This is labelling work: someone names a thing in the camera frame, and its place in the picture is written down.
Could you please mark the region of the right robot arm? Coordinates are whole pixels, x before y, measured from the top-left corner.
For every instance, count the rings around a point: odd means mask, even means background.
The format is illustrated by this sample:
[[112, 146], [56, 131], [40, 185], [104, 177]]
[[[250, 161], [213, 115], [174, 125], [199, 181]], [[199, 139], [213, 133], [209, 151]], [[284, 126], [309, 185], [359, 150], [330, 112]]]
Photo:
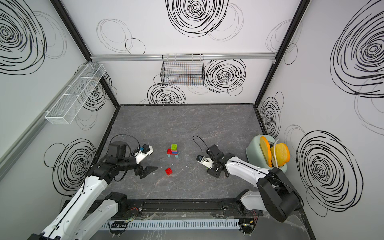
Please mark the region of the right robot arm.
[[279, 168], [265, 169], [247, 163], [234, 154], [224, 154], [216, 145], [206, 149], [208, 157], [201, 157], [202, 163], [209, 163], [207, 173], [219, 178], [236, 176], [257, 188], [246, 191], [241, 197], [242, 206], [248, 210], [268, 212], [275, 220], [283, 223], [294, 212], [303, 208], [303, 199]]

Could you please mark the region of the small green lego brick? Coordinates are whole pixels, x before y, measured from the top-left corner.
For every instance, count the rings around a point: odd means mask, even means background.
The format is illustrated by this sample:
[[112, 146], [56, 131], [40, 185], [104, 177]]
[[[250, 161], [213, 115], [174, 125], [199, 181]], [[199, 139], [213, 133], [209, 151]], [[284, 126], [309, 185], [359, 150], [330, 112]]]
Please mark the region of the small green lego brick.
[[171, 145], [171, 151], [176, 152], [178, 150], [178, 145], [177, 144], [172, 144]]

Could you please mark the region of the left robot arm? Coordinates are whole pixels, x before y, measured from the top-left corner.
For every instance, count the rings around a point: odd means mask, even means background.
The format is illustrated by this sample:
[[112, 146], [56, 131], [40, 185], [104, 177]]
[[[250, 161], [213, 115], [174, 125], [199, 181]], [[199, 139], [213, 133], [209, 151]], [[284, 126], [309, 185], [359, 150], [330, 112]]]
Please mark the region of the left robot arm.
[[112, 192], [88, 215], [98, 196], [120, 172], [133, 170], [141, 179], [156, 170], [143, 168], [141, 162], [154, 151], [150, 145], [139, 146], [127, 154], [128, 144], [112, 142], [107, 154], [87, 172], [79, 190], [59, 215], [40, 233], [31, 234], [31, 240], [89, 240], [109, 219], [129, 211], [127, 196]]

